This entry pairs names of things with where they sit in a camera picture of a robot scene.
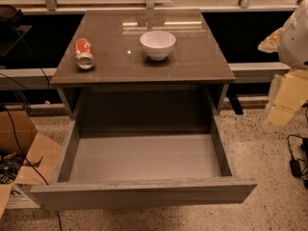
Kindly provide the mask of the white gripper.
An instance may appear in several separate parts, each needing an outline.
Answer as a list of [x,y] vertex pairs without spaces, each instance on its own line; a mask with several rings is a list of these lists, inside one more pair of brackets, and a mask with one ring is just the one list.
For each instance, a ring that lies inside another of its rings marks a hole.
[[[258,50],[278,51],[279,61],[289,67],[308,68],[308,0],[304,0],[279,28],[261,41]],[[276,74],[269,88],[264,129],[284,127],[308,101],[308,71],[298,69]]]

